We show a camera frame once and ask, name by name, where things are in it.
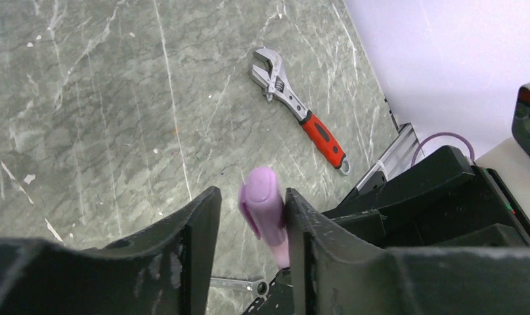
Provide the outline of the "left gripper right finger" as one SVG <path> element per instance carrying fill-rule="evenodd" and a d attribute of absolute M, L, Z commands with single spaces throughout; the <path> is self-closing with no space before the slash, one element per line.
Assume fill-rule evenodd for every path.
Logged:
<path fill-rule="evenodd" d="M 380 249 L 292 188 L 286 216 L 296 314 L 530 314 L 530 249 Z"/>

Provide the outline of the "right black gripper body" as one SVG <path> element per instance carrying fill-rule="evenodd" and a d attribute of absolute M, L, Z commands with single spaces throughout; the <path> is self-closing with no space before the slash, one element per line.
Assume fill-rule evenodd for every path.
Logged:
<path fill-rule="evenodd" d="M 530 220 L 494 170 L 452 146 L 395 178 L 375 169 L 325 215 L 387 247 L 530 247 Z"/>

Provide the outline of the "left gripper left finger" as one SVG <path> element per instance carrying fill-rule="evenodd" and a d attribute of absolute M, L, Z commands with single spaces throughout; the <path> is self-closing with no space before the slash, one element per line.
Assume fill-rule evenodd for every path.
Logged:
<path fill-rule="evenodd" d="M 100 249 L 0 238 L 0 314 L 204 314 L 221 200 L 211 186 Z"/>

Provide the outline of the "pink highlighter cap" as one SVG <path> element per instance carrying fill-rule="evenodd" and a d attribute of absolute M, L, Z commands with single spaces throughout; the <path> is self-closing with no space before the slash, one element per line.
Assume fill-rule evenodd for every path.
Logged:
<path fill-rule="evenodd" d="M 284 200 L 276 173 L 268 166 L 251 170 L 238 190 L 238 208 L 279 269 L 290 266 Z"/>

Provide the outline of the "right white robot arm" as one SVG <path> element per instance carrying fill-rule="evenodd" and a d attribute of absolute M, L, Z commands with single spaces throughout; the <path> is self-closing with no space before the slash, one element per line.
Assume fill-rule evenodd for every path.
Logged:
<path fill-rule="evenodd" d="M 442 146 L 393 179 L 371 171 L 326 216 L 379 247 L 530 247 L 530 83 L 512 137 L 476 161 Z"/>

